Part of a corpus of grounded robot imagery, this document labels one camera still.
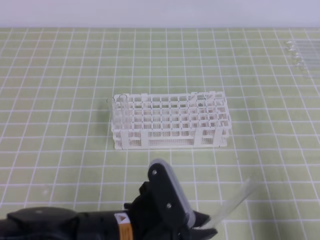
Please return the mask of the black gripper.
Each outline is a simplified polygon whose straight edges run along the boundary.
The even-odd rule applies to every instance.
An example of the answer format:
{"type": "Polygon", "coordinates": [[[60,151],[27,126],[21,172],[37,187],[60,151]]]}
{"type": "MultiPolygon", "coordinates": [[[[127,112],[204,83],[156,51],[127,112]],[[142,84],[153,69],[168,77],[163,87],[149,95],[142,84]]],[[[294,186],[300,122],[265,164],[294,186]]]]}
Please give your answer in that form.
{"type": "Polygon", "coordinates": [[[120,240],[210,240],[218,234],[214,227],[205,227],[211,217],[193,211],[194,225],[170,228],[164,224],[156,207],[149,181],[139,188],[139,196],[124,204],[124,211],[114,214],[120,240]]]}

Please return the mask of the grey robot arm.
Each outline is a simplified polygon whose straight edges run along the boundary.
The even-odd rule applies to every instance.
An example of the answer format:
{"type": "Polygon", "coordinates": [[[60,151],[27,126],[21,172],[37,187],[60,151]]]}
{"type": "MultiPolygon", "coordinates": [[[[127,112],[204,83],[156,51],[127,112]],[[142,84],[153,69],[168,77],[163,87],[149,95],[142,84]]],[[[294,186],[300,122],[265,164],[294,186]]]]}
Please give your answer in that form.
{"type": "Polygon", "coordinates": [[[172,227],[161,217],[148,182],[123,210],[76,212],[32,207],[10,212],[0,221],[2,240],[210,240],[218,231],[201,227],[207,214],[194,211],[195,223],[172,227]]]}

